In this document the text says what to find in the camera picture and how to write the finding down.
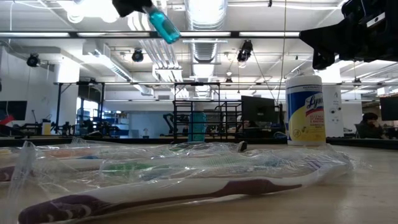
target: red object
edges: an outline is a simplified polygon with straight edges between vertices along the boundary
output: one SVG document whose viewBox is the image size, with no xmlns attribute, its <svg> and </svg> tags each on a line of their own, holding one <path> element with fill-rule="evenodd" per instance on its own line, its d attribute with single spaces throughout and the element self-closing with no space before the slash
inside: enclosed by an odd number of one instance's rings
<svg viewBox="0 0 398 224">
<path fill-rule="evenodd" d="M 14 117 L 12 115 L 8 116 L 6 119 L 0 121 L 1 125 L 6 125 L 8 123 L 10 123 L 11 121 L 14 121 Z"/>
</svg>

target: mouthwash bottle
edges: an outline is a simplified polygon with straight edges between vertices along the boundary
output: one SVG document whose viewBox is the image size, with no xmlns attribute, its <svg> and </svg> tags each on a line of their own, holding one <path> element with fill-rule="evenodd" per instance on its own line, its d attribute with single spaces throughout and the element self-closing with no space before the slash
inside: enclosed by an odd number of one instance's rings
<svg viewBox="0 0 398 224">
<path fill-rule="evenodd" d="M 206 114 L 203 111 L 203 106 L 200 103 L 195 103 L 195 112 L 190 115 L 188 142 L 204 142 L 206 132 Z"/>
<path fill-rule="evenodd" d="M 174 26 L 170 19 L 154 5 L 143 7 L 148 14 L 149 22 L 168 44 L 172 44 L 180 38 L 180 31 Z"/>
</svg>

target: wooden table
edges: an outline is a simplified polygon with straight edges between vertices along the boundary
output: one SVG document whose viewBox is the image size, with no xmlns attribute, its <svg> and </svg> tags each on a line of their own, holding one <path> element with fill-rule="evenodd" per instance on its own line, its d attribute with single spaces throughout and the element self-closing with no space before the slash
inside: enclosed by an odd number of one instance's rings
<svg viewBox="0 0 398 224">
<path fill-rule="evenodd" d="M 250 149 L 282 147 L 285 146 L 249 146 Z M 334 148 L 362 160 L 363 164 L 353 174 L 306 189 L 155 208 L 84 223 L 398 223 L 398 151 Z M 0 203 L 4 205 L 5 189 L 1 190 Z"/>
</svg>

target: lysol wipes container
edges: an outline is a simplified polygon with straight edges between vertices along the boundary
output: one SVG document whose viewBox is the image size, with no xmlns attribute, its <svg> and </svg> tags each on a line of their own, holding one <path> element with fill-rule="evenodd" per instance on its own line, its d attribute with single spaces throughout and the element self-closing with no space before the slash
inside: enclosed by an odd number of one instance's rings
<svg viewBox="0 0 398 224">
<path fill-rule="evenodd" d="M 322 79 L 298 76 L 286 81 L 288 144 L 320 146 L 326 143 Z"/>
</svg>

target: clear plastic packaging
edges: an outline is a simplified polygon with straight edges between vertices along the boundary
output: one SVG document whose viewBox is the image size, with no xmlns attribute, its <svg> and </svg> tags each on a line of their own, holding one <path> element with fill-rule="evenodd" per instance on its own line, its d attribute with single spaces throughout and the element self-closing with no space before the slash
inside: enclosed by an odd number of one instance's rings
<svg viewBox="0 0 398 224">
<path fill-rule="evenodd" d="M 331 146 L 239 152 L 241 146 L 191 142 L 134 147 L 76 140 L 62 149 L 73 151 L 69 157 L 55 157 L 49 151 L 59 149 L 27 142 L 15 166 L 2 223 L 49 223 L 268 194 L 316 184 L 353 168 L 349 157 Z"/>
</svg>

